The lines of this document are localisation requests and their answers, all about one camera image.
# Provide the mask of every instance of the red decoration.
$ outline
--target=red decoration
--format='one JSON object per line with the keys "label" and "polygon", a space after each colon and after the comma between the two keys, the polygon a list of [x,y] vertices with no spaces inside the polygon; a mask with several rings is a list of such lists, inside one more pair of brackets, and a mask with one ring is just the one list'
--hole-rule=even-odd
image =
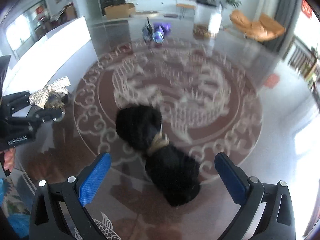
{"label": "red decoration", "polygon": [[40,13],[43,13],[44,9],[42,6],[39,6],[37,9],[36,9],[36,12],[37,12],[37,15],[40,14]]}
{"label": "red decoration", "polygon": [[309,18],[312,17],[312,9],[306,0],[302,0],[301,11]]}
{"label": "red decoration", "polygon": [[268,87],[270,89],[273,89],[280,81],[280,77],[276,74],[271,74],[265,83],[263,84],[265,87]]}

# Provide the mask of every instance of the gold ribbon bow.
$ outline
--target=gold ribbon bow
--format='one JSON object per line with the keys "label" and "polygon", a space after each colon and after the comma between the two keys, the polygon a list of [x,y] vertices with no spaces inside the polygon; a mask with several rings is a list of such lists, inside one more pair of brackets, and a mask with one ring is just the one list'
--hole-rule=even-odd
{"label": "gold ribbon bow", "polygon": [[59,78],[52,84],[46,85],[44,88],[32,93],[29,96],[30,104],[44,108],[52,93],[59,95],[68,94],[68,90],[66,89],[68,86],[70,86],[68,77]]}

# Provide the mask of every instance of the blue gripper pad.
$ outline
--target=blue gripper pad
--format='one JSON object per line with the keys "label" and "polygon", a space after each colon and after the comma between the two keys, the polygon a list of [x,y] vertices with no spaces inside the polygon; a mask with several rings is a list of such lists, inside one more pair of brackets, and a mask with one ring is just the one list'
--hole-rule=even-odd
{"label": "blue gripper pad", "polygon": [[250,184],[244,171],[235,166],[224,153],[218,153],[214,159],[214,166],[226,186],[233,202],[244,205],[247,202]]}
{"label": "blue gripper pad", "polygon": [[111,166],[111,155],[109,153],[101,154],[104,156],[99,160],[92,169],[92,172],[79,187],[79,201],[83,207],[91,203]]}

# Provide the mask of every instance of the wooden stool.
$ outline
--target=wooden stool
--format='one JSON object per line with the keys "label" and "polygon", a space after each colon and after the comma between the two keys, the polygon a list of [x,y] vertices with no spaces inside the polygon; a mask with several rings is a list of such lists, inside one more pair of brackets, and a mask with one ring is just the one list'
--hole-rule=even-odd
{"label": "wooden stool", "polygon": [[196,6],[191,5],[191,4],[184,4],[184,3],[177,3],[176,7],[180,7],[181,11],[182,11],[182,17],[184,18],[184,10],[185,9],[192,9],[194,14],[196,14]]}

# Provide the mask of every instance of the tv stand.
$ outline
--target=tv stand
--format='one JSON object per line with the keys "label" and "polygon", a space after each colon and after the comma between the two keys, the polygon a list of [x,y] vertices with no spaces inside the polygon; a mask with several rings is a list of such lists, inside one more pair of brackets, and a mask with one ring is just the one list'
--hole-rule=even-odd
{"label": "tv stand", "polygon": [[181,14],[181,8],[177,4],[186,4],[196,6],[194,10],[186,10],[185,17],[195,18],[197,21],[209,21],[212,10],[215,10],[215,4],[207,0],[129,0],[126,3],[133,3],[136,11],[158,11],[160,14]]}

